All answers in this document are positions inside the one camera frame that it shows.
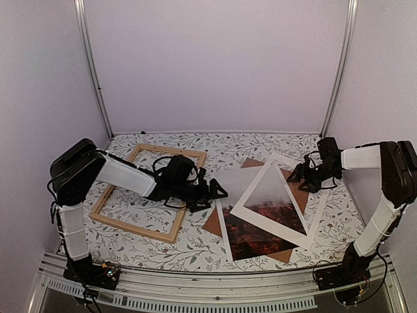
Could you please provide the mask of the white mat board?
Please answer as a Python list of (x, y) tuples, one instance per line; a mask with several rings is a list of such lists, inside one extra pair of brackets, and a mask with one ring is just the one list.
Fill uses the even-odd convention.
[(326, 205), (328, 191), (319, 192), (311, 216), (304, 217), (282, 168), (293, 170), (297, 162), (272, 153), (230, 213), (303, 249), (310, 249)]

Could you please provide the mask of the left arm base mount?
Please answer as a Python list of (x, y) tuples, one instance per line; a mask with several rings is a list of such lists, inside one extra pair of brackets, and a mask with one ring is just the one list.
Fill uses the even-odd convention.
[(79, 282), (87, 286), (116, 290), (119, 283), (120, 267), (110, 261), (99, 265), (94, 264), (92, 256), (80, 260), (67, 260), (63, 277), (67, 280)]

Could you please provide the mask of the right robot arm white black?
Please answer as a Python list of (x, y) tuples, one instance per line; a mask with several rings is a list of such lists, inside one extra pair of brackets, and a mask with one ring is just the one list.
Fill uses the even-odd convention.
[(341, 179), (345, 170), (381, 171), (381, 200), (362, 234), (347, 247), (337, 271), (342, 284), (351, 284), (391, 236), (407, 206), (416, 200), (416, 151), (408, 140), (340, 149), (335, 138), (325, 137), (317, 147), (321, 163), (312, 166), (310, 156), (305, 155), (287, 178), (289, 183), (299, 183), (300, 190), (316, 193), (323, 189), (325, 180)]

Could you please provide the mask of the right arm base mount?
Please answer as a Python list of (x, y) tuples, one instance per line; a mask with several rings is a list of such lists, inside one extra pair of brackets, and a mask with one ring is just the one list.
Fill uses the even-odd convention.
[(317, 283), (319, 291), (335, 290), (334, 296), (343, 306), (357, 305), (367, 290), (371, 273), (369, 269), (347, 272), (341, 263), (318, 261), (312, 271), (313, 280)]

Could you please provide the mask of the light wooden picture frame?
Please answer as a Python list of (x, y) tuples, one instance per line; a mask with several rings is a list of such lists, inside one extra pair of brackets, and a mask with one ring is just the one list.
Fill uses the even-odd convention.
[[(129, 157), (127, 158), (127, 161), (133, 162), (136, 159), (137, 155), (142, 151), (152, 151), (152, 152), (160, 152), (160, 153), (170, 153), (172, 155), (184, 155), (188, 157), (197, 157), (198, 158), (197, 165), (199, 168), (203, 166), (207, 157), (207, 153), (204, 151), (168, 148), (168, 147), (155, 146), (155, 145), (142, 143), (142, 144), (138, 144), (134, 148), (134, 150), (130, 153)], [(100, 212), (105, 206), (108, 198), (111, 196), (111, 193), (113, 192), (114, 189), (115, 189), (114, 185), (108, 185), (108, 187), (105, 189), (104, 193), (101, 195), (101, 197), (99, 198), (99, 200), (96, 202), (95, 206), (89, 213), (89, 217), (92, 220), (101, 222), (103, 224), (117, 228), (119, 230), (134, 233), (136, 235), (142, 235), (144, 237), (156, 239), (159, 241), (163, 241), (165, 243), (174, 243), (177, 240), (179, 230), (182, 225), (182, 221), (184, 220), (184, 217), (186, 214), (185, 208), (177, 209), (177, 215), (175, 217), (175, 220), (173, 221), (173, 225), (169, 233), (162, 233), (162, 232), (150, 230), (147, 228), (142, 228), (133, 224), (128, 224), (126, 222), (115, 220), (113, 218), (101, 215)]]

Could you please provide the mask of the red forest landscape photo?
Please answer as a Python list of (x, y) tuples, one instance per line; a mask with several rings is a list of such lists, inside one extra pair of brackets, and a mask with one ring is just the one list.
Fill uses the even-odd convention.
[[(233, 206), (252, 182), (260, 166), (237, 170), (218, 171), (214, 178), (228, 192), (228, 197), (216, 202), (215, 217), (218, 218), (227, 258), (231, 261), (243, 260), (262, 255), (271, 255), (291, 250), (297, 246), (230, 213)], [(287, 178), (291, 172), (281, 169)], [(289, 183), (296, 201), (304, 213), (308, 202), (308, 192), (298, 189), (298, 183)]]

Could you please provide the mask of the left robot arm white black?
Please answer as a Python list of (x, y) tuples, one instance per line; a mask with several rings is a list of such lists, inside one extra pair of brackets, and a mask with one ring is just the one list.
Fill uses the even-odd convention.
[[(205, 180), (203, 164), (206, 157), (202, 151), (139, 144), (129, 158), (123, 160), (97, 148), (88, 138), (63, 153), (50, 166), (51, 179), (47, 189), (55, 201), (52, 219), (58, 223), (68, 259), (74, 261), (72, 273), (83, 283), (90, 283), (97, 276), (96, 267), (87, 261), (90, 253), (83, 221), (83, 203), (95, 182), (105, 183), (108, 187), (91, 213), (93, 220), (173, 243), (186, 210), (194, 213), (208, 209), (212, 201), (228, 196), (217, 180)], [(178, 213), (170, 233), (157, 233), (102, 216), (100, 210), (115, 187), (176, 210)]]

